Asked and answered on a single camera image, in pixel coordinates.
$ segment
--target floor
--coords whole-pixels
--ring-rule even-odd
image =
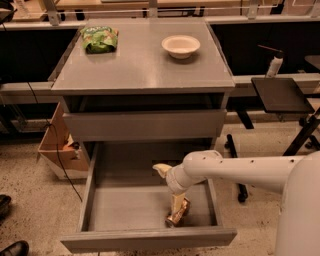
[[[246,130],[237,116],[228,115],[222,135],[214,145],[225,157],[229,157],[224,147],[227,134],[232,134],[239,157],[281,156],[300,130],[297,122],[278,122],[255,118],[255,113],[250,115],[255,126],[253,130]],[[68,181],[59,180],[44,159],[39,158],[38,147],[38,141],[0,145],[0,193],[12,197],[10,214],[0,222],[0,249],[23,239],[30,245],[30,256],[80,255],[71,254],[59,241],[61,236],[76,231],[80,200]],[[298,154],[312,151],[303,147]],[[83,195],[85,181],[74,182]],[[240,204],[235,184],[219,179],[214,180],[214,184],[223,225],[238,231],[229,246],[101,252],[100,255],[273,255],[281,196],[248,187],[249,199]]]

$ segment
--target drawer front panel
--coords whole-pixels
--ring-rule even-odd
[[[176,228],[165,231],[86,232],[64,236],[61,242],[72,253],[120,250],[163,250],[226,246],[236,236],[232,228]]]
[[[64,120],[75,140],[128,141],[216,138],[223,110],[68,113]]]

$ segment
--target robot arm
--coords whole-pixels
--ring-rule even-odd
[[[230,159],[217,151],[200,151],[188,154],[178,166],[153,168],[166,178],[172,192],[173,224],[185,215],[188,205],[182,198],[188,188],[222,178],[282,193],[275,256],[320,255],[320,151],[308,156]]]
[[[173,194],[185,193],[189,187],[209,178],[221,178],[282,193],[287,178],[303,156],[223,158],[215,150],[188,154],[175,167],[154,165]]]

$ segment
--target cabinet top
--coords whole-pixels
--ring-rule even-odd
[[[87,26],[118,29],[118,47],[87,54],[79,37],[52,87],[56,94],[223,92],[234,87],[202,18],[97,19]],[[201,47],[188,59],[174,59],[161,46],[172,35],[193,36]]]

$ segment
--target brown cardboard box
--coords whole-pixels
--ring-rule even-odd
[[[70,179],[83,179],[87,177],[88,161],[81,148],[75,149],[70,143],[71,137],[64,123],[63,113],[59,103],[51,120],[52,125],[47,128],[38,152],[60,179],[67,178],[63,168]]]

